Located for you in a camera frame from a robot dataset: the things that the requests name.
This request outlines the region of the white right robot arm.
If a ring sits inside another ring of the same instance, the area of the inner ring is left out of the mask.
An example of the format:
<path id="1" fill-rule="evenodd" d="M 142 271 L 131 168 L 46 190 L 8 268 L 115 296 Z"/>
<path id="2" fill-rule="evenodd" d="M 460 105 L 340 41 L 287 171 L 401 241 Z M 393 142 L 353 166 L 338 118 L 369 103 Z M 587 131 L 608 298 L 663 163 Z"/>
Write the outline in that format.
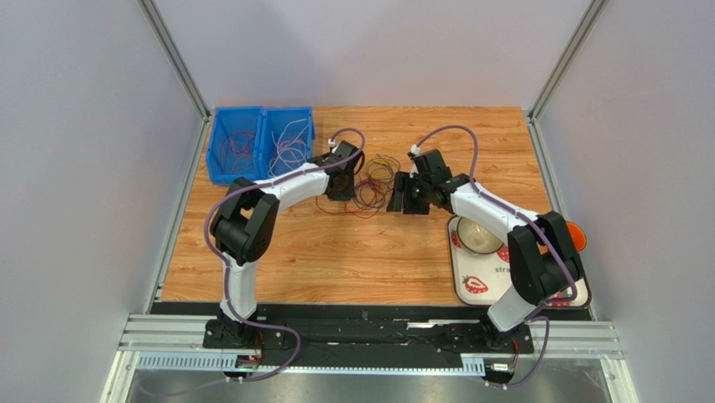
<path id="1" fill-rule="evenodd" d="M 534 316 L 548 299 L 584 276 L 574 224 L 558 212 L 539 214 L 505 201 L 470 175 L 453 175 L 441 152 L 414 146 L 409 172 L 395 176 L 388 211 L 427 214 L 438 207 L 481 225 L 509 249 L 510 287 L 488 308 L 486 326 L 506 333 Z"/>

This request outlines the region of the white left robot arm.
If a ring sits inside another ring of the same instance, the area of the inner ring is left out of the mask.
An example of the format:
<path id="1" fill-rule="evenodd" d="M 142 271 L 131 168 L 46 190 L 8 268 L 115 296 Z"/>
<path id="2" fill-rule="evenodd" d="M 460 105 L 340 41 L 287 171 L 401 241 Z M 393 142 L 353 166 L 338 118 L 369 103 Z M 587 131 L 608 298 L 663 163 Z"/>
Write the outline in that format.
<path id="1" fill-rule="evenodd" d="M 208 324 L 211 334 L 246 341 L 258 329 L 249 319 L 257 309 L 257 265 L 269 248 L 280 212 L 315 196 L 338 201 L 353 196 L 355 167 L 363 151 L 347 141 L 329 146 L 328 153 L 275 178 L 236 179 L 211 209 L 204 234 L 214 242 L 211 251 L 221 260 L 223 273 L 220 313 Z"/>

